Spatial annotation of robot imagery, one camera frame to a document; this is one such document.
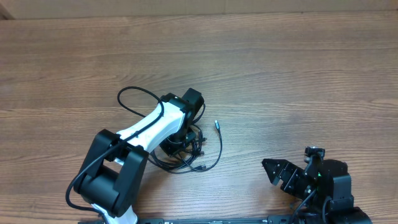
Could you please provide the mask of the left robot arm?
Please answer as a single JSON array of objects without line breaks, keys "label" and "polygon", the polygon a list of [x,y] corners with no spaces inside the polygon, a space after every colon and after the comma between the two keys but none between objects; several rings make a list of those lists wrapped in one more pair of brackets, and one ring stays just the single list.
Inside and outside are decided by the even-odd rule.
[{"label": "left robot arm", "polygon": [[100,131],[91,143],[79,173],[67,188],[67,204],[74,190],[90,204],[103,223],[137,223],[132,211],[150,153],[160,146],[174,156],[194,142],[192,126],[200,119],[204,99],[189,88],[182,97],[168,93],[155,110],[130,128]]}]

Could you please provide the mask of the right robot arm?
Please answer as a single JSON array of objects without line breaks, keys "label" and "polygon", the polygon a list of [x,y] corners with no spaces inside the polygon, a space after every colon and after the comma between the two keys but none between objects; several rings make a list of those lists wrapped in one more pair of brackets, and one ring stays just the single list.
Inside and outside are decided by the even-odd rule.
[{"label": "right robot arm", "polygon": [[370,217],[354,206],[348,165],[327,159],[310,159],[302,169],[285,159],[263,159],[270,182],[302,202],[287,223],[371,223]]}]

